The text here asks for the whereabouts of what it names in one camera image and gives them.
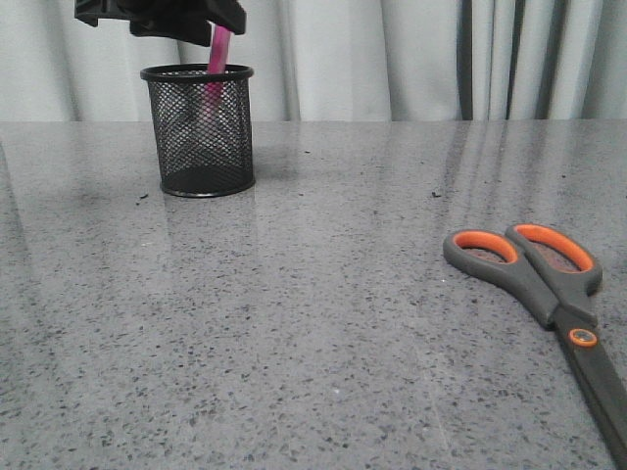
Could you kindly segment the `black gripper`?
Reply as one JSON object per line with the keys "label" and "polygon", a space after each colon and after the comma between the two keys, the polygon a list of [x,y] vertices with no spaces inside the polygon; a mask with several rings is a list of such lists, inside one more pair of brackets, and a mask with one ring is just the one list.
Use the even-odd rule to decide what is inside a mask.
{"label": "black gripper", "polygon": [[246,32],[247,15],[230,0],[83,0],[74,3],[74,17],[96,27],[101,20],[129,23],[137,37],[163,37],[208,47],[212,27],[236,35]]}

